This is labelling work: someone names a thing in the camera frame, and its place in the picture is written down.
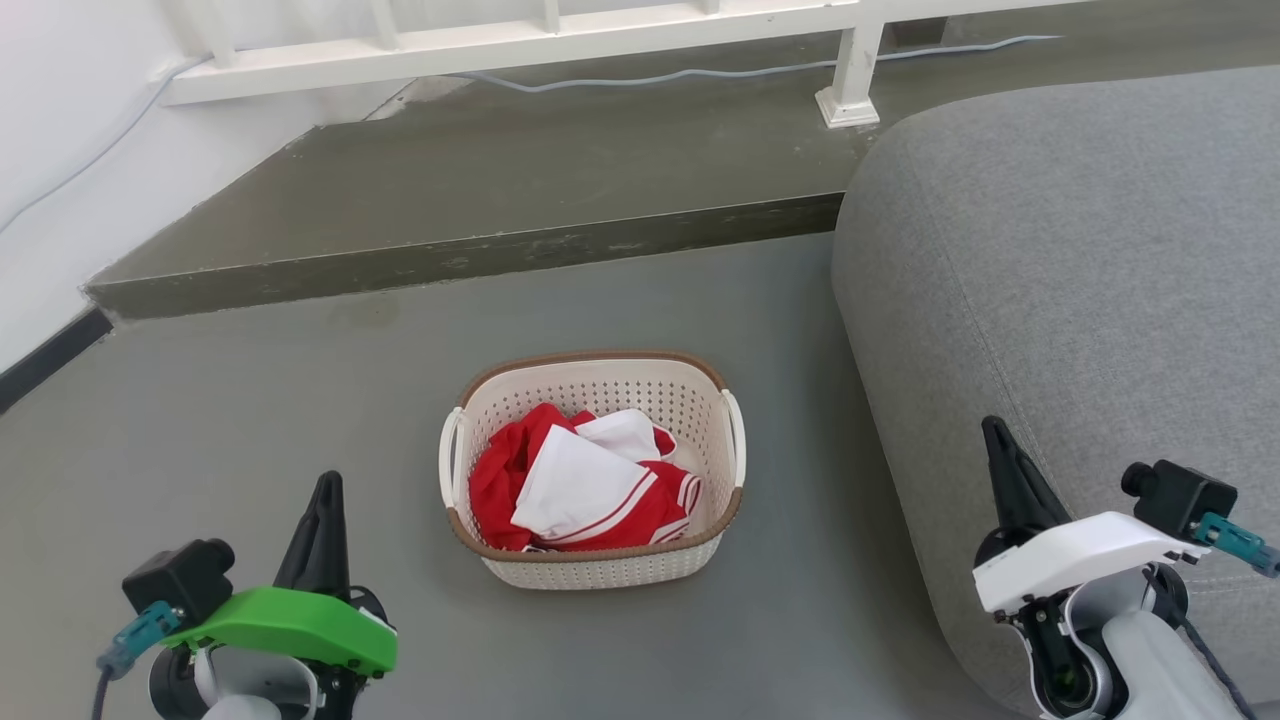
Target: gray cable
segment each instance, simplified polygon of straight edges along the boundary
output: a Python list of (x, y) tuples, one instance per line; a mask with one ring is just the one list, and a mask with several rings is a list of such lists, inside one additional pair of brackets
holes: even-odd
[[(1019, 42), (1030, 42), (1036, 40), (1056, 40), (1061, 37), (1060, 35), (1021, 35), (1019, 37), (1010, 37), (1007, 40), (1001, 40), (1000, 42), (992, 42), (988, 45), (959, 45), (954, 47), (924, 47), (922, 50), (908, 50), (904, 53), (888, 53), (881, 55), (876, 60), (879, 63), (887, 63), (890, 60), (906, 60), (908, 58), (923, 58), (925, 55), (957, 55), (961, 53), (987, 53), (991, 50), (1000, 50), (1001, 47), (1009, 47), (1010, 45), (1018, 45)], [(494, 77), (484, 72), (474, 73), (457, 73), (453, 77), (479, 79), (481, 82), (488, 82), (498, 85), (509, 90), (516, 90), (520, 92), (547, 92), (549, 90), (563, 90), (566, 87), (637, 87), (643, 85), (657, 85), (659, 82), (669, 82), (682, 77), (700, 76), (700, 77), (716, 77), (716, 78), (750, 78), (750, 77), (764, 77), (776, 76), (780, 73), (794, 73), (797, 70), (812, 70), (815, 68), (833, 68), (836, 67), (835, 60), (820, 60), (818, 63), (804, 63), (800, 65), (782, 65), (778, 68), (764, 68), (762, 70), (704, 70), (699, 68), (690, 68), (685, 70), (678, 70), (675, 73), (657, 76), (657, 77), (643, 77), (634, 79), (566, 79), (561, 82), (552, 82), (547, 85), (520, 85), (518, 82), (511, 82), (509, 79), (502, 79), (500, 77)]]
[(196, 65), (204, 63), (209, 58), (211, 58), (211, 55), (206, 55), (204, 58), (196, 58), (196, 59), (193, 59), (193, 60), (191, 60), (188, 63), (183, 63), (182, 65), (178, 65), (177, 68), (169, 70), (169, 73), (165, 74), (164, 79), (160, 81), (160, 85), (156, 87), (156, 91), (151, 94), (151, 97), (147, 100), (146, 105), (142, 105), (142, 108), (137, 113), (134, 113), (133, 118), (129, 120), (129, 124), (125, 126), (123, 131), (120, 131), (119, 133), (116, 133), (116, 136), (113, 137), (111, 141), (108, 142), (101, 150), (99, 150), (92, 158), (90, 158), (90, 160), (87, 163), (82, 163), (79, 165), (79, 168), (76, 169), (76, 172), (73, 172), (72, 174), (69, 174), (65, 178), (63, 178), (58, 184), (55, 184), (54, 187), (46, 190), (45, 192), (42, 192), (36, 199), (29, 200), (26, 204), (23, 204), (20, 208), (18, 208), (18, 210), (14, 211), (12, 215), (9, 215), (9, 218), (5, 219), (4, 223), (0, 223), (0, 233), (3, 233), (4, 231), (9, 229), (9, 225), (12, 225), (13, 222), (17, 220), (19, 215), (22, 215), (27, 210), (31, 210), (37, 204), (40, 204), (40, 201), (42, 201), (44, 199), (49, 197), (50, 195), (52, 195), (52, 193), (58, 192), (59, 190), (67, 187), (67, 183), (69, 183), (73, 179), (78, 178), (81, 176), (81, 173), (83, 173), (84, 170), (90, 169), (91, 167), (93, 167), (95, 163), (97, 163), (99, 160), (101, 160), (104, 155), (106, 155), (108, 152), (110, 152), (113, 147), (115, 147), (116, 145), (119, 145), (119, 142), (122, 140), (124, 140), (124, 136), (129, 135), (129, 131), (132, 131), (134, 127), (137, 127), (138, 122), (142, 120), (142, 117), (146, 115), (147, 111), (151, 110), (151, 108), (155, 106), (155, 104), (156, 104), (157, 100), (160, 100), (160, 95), (165, 91), (166, 87), (169, 87), (169, 83), (173, 82), (173, 78), (178, 77), (180, 73), (184, 73), (184, 72), (189, 70), (191, 68), (195, 68)]
[(102, 670), (97, 679), (97, 688), (93, 691), (93, 707), (88, 712), (90, 720), (102, 720), (102, 707), (106, 705), (106, 684), (111, 682), (111, 671)]

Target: white stripe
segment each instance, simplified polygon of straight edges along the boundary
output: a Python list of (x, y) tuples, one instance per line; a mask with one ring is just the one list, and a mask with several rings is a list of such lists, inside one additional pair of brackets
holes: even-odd
[(676, 520), (675, 523), (667, 523), (666, 525), (663, 525), (663, 527), (660, 527), (660, 528), (658, 528), (657, 530), (653, 532), (653, 537), (649, 538), (649, 544), (653, 544), (653, 543), (658, 542), (659, 539), (662, 539), (664, 536), (668, 536), (668, 534), (671, 537), (667, 538), (667, 539), (668, 541), (673, 541), (673, 539), (678, 538), (680, 536), (678, 534), (672, 534), (672, 533), (675, 533), (676, 530), (687, 530), (687, 529), (689, 529), (689, 520), (687, 519)]
[(677, 501), (677, 505), (680, 505), (681, 507), (685, 507), (685, 503), (689, 502), (689, 483), (692, 479), (694, 479), (692, 473), (685, 473), (685, 479), (680, 480), (680, 491), (676, 492), (676, 497), (680, 498)]
[(685, 512), (692, 515), (694, 509), (698, 507), (698, 502), (703, 498), (703, 479), (694, 478), (694, 482), (689, 486), (689, 507), (685, 507)]
[(646, 492), (649, 492), (649, 488), (652, 488), (653, 483), (657, 480), (658, 475), (655, 475), (652, 470), (645, 473), (644, 478), (641, 478), (640, 482), (636, 484), (635, 492), (632, 492), (631, 497), (627, 498), (626, 505), (623, 505), (616, 512), (609, 515), (608, 520), (600, 523), (599, 525), (591, 528), (590, 530), (585, 532), (575, 530), (572, 533), (564, 533), (564, 536), (562, 536), (564, 539), (543, 538), (543, 544), (549, 544), (549, 546), (572, 544), (575, 542), (581, 542), (589, 538), (594, 538), (608, 530), (612, 530), (618, 525), (618, 523), (627, 519), (627, 515), (630, 515), (631, 511), (636, 509), (636, 505), (640, 503), (640, 498), (644, 497)]

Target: basket handle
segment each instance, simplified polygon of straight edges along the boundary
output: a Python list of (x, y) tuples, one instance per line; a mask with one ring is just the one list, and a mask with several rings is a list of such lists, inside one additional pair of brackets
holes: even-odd
[(728, 388), (722, 389), (724, 405), (728, 406), (728, 424), (733, 430), (733, 487), (740, 488), (746, 482), (746, 425), (742, 423), (742, 409)]
[(462, 409), (454, 407), (449, 416), (444, 419), (444, 429), (440, 430), (440, 498), (444, 500), (444, 507), (453, 507), (453, 488), (457, 486), (453, 478), (453, 470), (460, 465), (458, 459), (454, 457), (453, 462), (449, 462), (449, 446), (453, 446), (454, 452), (461, 452), (462, 443), (458, 434), (458, 424), (462, 421)]

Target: railing post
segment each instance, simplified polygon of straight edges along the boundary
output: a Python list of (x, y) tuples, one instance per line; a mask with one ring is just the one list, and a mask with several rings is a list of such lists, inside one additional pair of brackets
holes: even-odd
[(369, 0), (374, 12), (374, 24), (378, 26), (378, 41), (384, 50), (399, 50), (399, 32), (396, 29), (396, 15), (392, 14), (390, 0)]
[(227, 22), (223, 20), (215, 0), (186, 0), (186, 3), (196, 35), (214, 54), (214, 64), (219, 68), (232, 67), (236, 61), (236, 46), (232, 45), (232, 33), (227, 29)]
[(559, 0), (543, 0), (543, 15), (547, 32), (559, 35)]
[(876, 55), (879, 53), (884, 17), (881, 5), (886, 0), (864, 0), (858, 24), (840, 36), (840, 55), (836, 58), (836, 77), (831, 87), (818, 91), (818, 108), (828, 128), (867, 126), (879, 122), (869, 95)]

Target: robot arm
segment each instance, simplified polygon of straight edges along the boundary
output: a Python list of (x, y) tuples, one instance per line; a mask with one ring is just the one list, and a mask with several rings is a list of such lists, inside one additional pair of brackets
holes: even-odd
[(1280, 573), (1276, 548), (1226, 520), (1235, 488), (1167, 460), (1134, 464), (1121, 480), (1139, 498), (1134, 516), (1073, 521), (1002, 420), (983, 420), (983, 436), (1000, 527), (978, 551), (974, 583), (983, 609), (1021, 638), (1043, 717), (1252, 717), (1176, 633), (1194, 629), (1174, 562), (1212, 547)]
[(396, 629), (351, 585), (342, 475), (316, 482), (275, 583), (234, 593), (221, 541), (161, 552), (124, 579), (140, 612), (99, 659), (114, 680), (165, 650), (150, 692), (164, 720), (351, 720), (370, 680), (394, 670)]

